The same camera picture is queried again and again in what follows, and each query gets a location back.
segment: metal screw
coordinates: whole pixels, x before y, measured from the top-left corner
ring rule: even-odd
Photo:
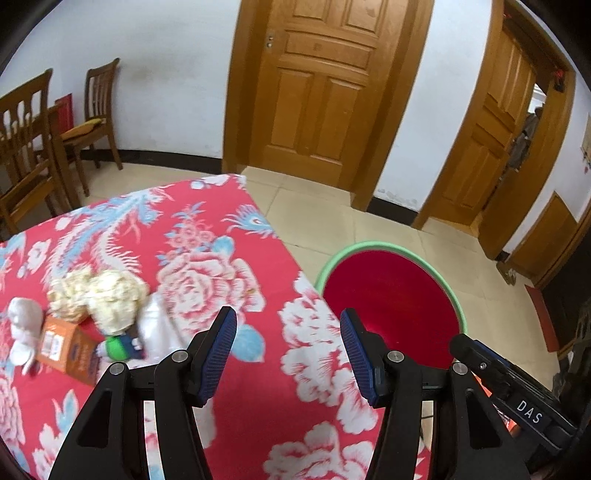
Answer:
[[[456,362],[453,364],[453,371],[458,375],[466,375],[468,373],[468,367],[463,363]]]
[[[123,370],[125,370],[125,365],[122,363],[116,363],[109,367],[109,372],[111,372],[112,375],[119,375],[120,373],[123,373]]]
[[[398,350],[390,350],[388,352],[388,360],[399,364],[402,360],[404,360],[404,354]]]
[[[173,353],[173,362],[184,362],[187,358],[189,358],[189,354],[185,352],[185,350],[177,350]]]

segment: red mat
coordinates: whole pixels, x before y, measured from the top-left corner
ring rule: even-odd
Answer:
[[[337,316],[357,310],[390,349],[421,365],[451,365],[448,345],[460,333],[455,309],[433,277],[408,258],[383,250],[353,254],[330,274],[323,296]]]
[[[550,314],[546,308],[546,303],[544,302],[542,292],[537,288],[530,287],[529,285],[526,285],[525,289],[527,290],[527,293],[530,294],[531,301],[535,307],[535,312],[538,314],[538,319],[540,320],[540,327],[542,328],[542,333],[544,334],[544,341],[546,342],[547,350],[549,352],[557,352],[560,350],[560,345],[558,344],[558,338],[556,337],[552,320],[550,320]]]

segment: green basin rim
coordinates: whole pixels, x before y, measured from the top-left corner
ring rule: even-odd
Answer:
[[[336,266],[339,265],[345,258],[369,250],[384,250],[386,252],[392,252],[398,255],[402,255],[403,257],[408,258],[410,261],[417,264],[429,275],[431,275],[431,277],[435,279],[435,281],[446,293],[447,298],[449,298],[449,300],[451,301],[453,308],[456,311],[456,315],[460,324],[460,332],[467,334],[468,328],[466,324],[466,317],[464,315],[464,311],[462,310],[462,306],[460,305],[460,301],[457,299],[456,294],[453,292],[452,288],[448,285],[448,283],[441,276],[441,274],[437,270],[435,270],[429,263],[427,263],[417,254],[399,245],[390,244],[388,242],[370,240],[366,242],[359,242],[357,244],[349,245],[348,247],[343,248],[340,252],[331,257],[328,263],[318,274],[318,278],[316,279],[315,285],[316,290],[321,295],[324,293],[324,288],[326,287],[326,283],[328,282],[330,274],[333,272]]]

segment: cardboard box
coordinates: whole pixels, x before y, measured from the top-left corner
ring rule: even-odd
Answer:
[[[37,361],[94,386],[99,368],[98,343],[78,325],[49,315],[41,331]]]

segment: white plush toy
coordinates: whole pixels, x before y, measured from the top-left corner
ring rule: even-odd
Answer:
[[[10,332],[14,338],[9,359],[13,365],[23,365],[22,373],[26,375],[35,361],[37,345],[41,338],[43,309],[35,300],[15,297],[8,304],[7,315],[11,322]]]

